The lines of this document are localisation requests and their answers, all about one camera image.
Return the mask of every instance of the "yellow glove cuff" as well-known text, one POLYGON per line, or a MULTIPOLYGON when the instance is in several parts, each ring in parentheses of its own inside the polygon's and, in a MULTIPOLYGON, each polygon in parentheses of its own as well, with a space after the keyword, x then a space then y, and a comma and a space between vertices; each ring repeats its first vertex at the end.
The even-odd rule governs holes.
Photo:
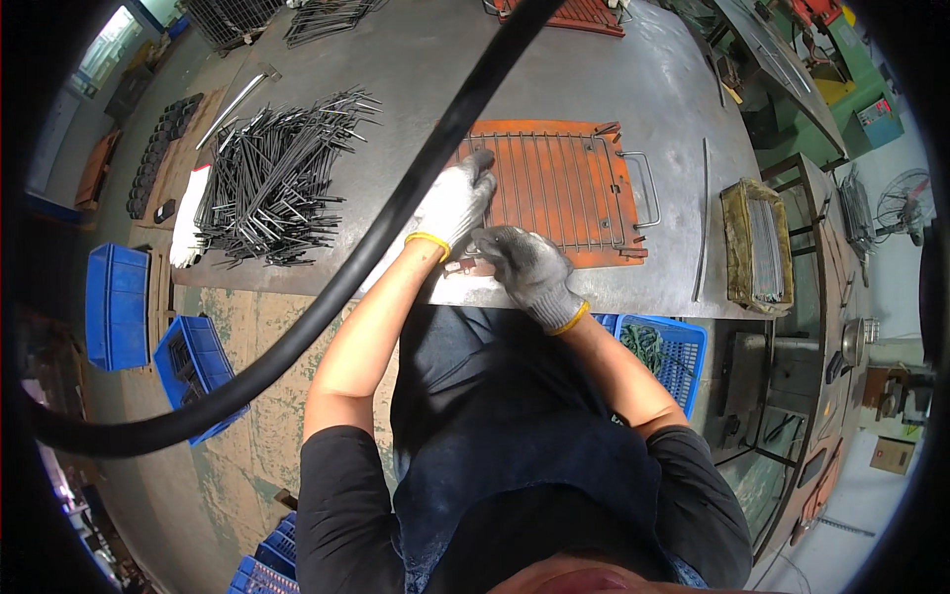
POLYGON ((446 261, 446 259, 448 258, 448 253, 452 251, 452 248, 448 246, 448 243, 445 243, 444 241, 440 240, 434 235, 430 235, 429 233, 423 233, 422 231, 416 231, 415 233, 410 233, 406 236, 406 243, 409 243, 412 240, 429 240, 439 245, 440 247, 442 247, 442 249, 446 250, 446 252, 442 254, 442 257, 439 259, 440 264, 446 261))
POLYGON ((578 325, 578 322, 583 317, 583 315, 589 312, 590 309, 591 309, 591 304, 588 303, 587 301, 584 301, 584 304, 580 306, 580 309, 578 309, 578 312, 574 314, 574 317, 571 318, 571 321, 567 322, 560 328, 552 330, 551 332, 548 333, 548 335, 557 336, 557 335, 567 332, 571 328, 574 328, 575 326, 578 325))

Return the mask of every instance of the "window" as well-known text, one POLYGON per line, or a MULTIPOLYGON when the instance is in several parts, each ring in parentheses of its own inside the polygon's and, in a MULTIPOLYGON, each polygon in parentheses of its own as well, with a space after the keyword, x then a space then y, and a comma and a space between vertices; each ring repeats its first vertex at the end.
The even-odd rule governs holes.
POLYGON ((73 87, 89 99, 95 97, 141 30, 132 13, 119 7, 85 51, 83 62, 70 79, 73 87))

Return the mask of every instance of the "gray work glove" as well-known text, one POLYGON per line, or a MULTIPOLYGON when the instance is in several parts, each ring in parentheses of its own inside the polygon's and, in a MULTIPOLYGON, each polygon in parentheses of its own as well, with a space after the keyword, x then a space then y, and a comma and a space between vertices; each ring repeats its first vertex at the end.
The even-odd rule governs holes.
POLYGON ((494 159, 493 152, 479 149, 440 173, 416 209, 415 231, 406 241, 433 241, 446 250, 439 261, 448 258, 452 248, 482 223, 497 184, 488 171, 494 159))
POLYGON ((570 330, 590 309, 567 288, 574 266, 551 240, 506 225, 475 229, 472 238, 482 257, 495 265, 495 279, 511 300, 546 333, 570 330))

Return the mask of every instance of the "white work glove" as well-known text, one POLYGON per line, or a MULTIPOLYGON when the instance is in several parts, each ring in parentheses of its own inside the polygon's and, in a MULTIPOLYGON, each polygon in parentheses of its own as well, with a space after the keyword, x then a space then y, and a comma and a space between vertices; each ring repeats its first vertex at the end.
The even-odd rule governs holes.
POLYGON ((179 201, 175 229, 172 231, 172 246, 168 253, 168 261, 176 268, 191 266, 204 251, 198 247, 199 239, 195 237, 199 232, 195 225, 195 213, 198 212, 198 205, 204 196, 204 187, 208 184, 210 174, 211 165, 192 171, 191 177, 188 178, 188 187, 179 201))
POLYGON ((507 225, 475 229, 472 238, 511 300, 549 335, 567 332, 590 309, 567 288, 574 266, 551 240, 507 225))
POLYGON ((488 171, 494 159, 490 150, 479 149, 440 173, 412 215, 408 228, 415 230, 406 241, 423 238, 438 243, 446 250, 439 261, 445 261, 482 223, 497 185, 488 171))

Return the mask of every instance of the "metal cage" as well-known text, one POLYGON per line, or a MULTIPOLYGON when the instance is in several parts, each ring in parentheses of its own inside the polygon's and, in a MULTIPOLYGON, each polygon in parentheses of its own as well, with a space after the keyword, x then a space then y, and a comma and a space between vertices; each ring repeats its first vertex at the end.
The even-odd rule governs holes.
POLYGON ((181 0, 179 7, 215 51, 250 43, 283 3, 280 0, 181 0))

